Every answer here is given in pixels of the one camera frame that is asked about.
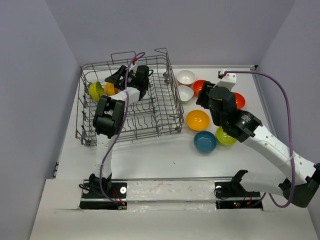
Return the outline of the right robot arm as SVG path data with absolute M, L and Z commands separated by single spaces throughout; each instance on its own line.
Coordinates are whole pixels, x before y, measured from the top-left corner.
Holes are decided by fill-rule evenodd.
M 205 81 L 196 101 L 208 109 L 213 123 L 238 142 L 255 150 L 280 170 L 280 174 L 258 174 L 239 170 L 223 184 L 227 193 L 264 192 L 283 196 L 305 208 L 320 186 L 320 165 L 315 164 L 276 138 L 252 113 L 237 108 L 236 96 L 228 88 Z

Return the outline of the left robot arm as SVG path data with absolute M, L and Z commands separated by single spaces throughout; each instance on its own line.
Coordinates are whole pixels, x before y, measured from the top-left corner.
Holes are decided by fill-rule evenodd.
M 89 94 L 97 101 L 93 127 L 97 137 L 95 170 L 89 176 L 89 187 L 104 198 L 112 188 L 112 146 L 123 128 L 129 105 L 140 101 L 149 87 L 153 71 L 146 65 L 133 65 L 127 70 L 122 65 L 105 79 L 105 86 L 95 82 Z

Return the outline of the round white bowl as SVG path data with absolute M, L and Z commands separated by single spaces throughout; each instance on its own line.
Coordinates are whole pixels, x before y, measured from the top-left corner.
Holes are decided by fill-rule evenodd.
M 196 75 L 190 70 L 181 70 L 176 75 L 177 81 L 182 85 L 192 85 L 196 81 Z

